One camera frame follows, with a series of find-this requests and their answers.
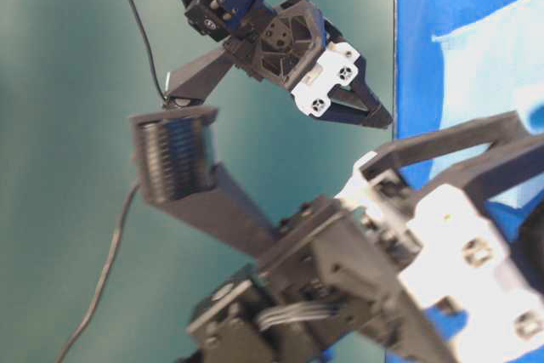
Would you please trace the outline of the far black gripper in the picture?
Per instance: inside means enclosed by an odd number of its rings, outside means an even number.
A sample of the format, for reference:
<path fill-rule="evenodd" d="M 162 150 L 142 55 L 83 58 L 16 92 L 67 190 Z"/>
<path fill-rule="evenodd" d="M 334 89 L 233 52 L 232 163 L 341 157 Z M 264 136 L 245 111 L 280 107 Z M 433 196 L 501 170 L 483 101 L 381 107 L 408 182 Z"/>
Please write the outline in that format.
<path fill-rule="evenodd" d="M 286 0 L 263 29 L 254 68 L 307 116 L 385 129 L 392 117 L 366 83 L 366 58 L 309 0 Z"/>

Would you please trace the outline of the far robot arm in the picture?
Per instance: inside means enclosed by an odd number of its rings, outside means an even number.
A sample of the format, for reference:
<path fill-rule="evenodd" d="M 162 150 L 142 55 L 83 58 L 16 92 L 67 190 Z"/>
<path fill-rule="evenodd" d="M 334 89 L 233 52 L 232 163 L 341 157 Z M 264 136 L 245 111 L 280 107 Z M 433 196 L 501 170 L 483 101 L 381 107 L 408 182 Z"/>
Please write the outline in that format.
<path fill-rule="evenodd" d="M 365 58 L 309 0 L 182 0 L 219 46 L 131 120 L 145 200 L 253 258 L 195 308 L 192 362 L 323 362 L 358 332 L 407 362 L 543 359 L 543 208 L 515 231 L 486 202 L 543 172 L 515 112 L 396 139 L 336 196 L 278 226 L 216 162 L 209 94 L 237 67 L 318 120 L 385 128 Z"/>

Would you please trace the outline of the near robot arm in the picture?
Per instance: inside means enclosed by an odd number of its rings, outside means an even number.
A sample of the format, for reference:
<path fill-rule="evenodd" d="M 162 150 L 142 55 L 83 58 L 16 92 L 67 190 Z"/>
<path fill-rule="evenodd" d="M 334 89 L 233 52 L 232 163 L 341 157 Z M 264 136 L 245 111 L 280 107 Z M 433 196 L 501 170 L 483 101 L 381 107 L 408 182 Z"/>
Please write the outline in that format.
<path fill-rule="evenodd" d="M 278 304 L 250 264 L 239 269 L 194 309 L 186 331 L 197 351 L 179 362 L 310 362 L 324 346 L 305 326 L 337 314 L 320 301 Z"/>

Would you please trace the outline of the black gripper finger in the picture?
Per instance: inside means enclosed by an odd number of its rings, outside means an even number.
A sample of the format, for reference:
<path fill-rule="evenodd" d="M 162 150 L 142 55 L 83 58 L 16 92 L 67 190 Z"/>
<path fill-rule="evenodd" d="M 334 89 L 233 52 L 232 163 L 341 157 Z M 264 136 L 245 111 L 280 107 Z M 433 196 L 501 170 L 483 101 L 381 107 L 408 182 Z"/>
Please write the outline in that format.
<path fill-rule="evenodd" d="M 418 199 L 449 184 L 462 190 L 485 214 L 485 201 L 541 173 L 543 135 L 525 136 L 446 168 L 418 191 Z"/>
<path fill-rule="evenodd" d="M 399 169 L 477 145 L 504 145 L 529 134 L 516 111 L 477 118 L 381 145 L 376 155 L 360 166 L 360 172 L 364 176 L 377 176 L 389 169 Z"/>

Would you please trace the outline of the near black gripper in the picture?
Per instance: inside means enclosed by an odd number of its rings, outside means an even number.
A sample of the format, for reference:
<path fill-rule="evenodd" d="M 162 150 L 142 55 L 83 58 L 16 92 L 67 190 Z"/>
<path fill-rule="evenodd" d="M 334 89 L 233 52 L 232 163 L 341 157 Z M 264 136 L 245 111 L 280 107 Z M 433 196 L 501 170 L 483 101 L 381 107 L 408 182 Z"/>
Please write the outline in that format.
<path fill-rule="evenodd" d="M 543 280 L 460 189 L 443 184 L 429 197 L 400 169 L 364 176 L 355 164 L 327 216 L 303 223 L 263 255 L 277 273 L 304 248 L 320 282 L 365 300 L 382 344 L 417 362 L 540 359 Z"/>

